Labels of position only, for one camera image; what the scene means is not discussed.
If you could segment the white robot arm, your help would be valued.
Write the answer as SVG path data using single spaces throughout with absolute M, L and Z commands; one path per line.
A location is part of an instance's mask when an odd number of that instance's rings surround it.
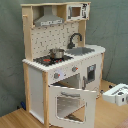
M 102 97 L 105 101 L 118 106 L 126 105 L 128 104 L 128 85 L 118 84 L 104 92 Z

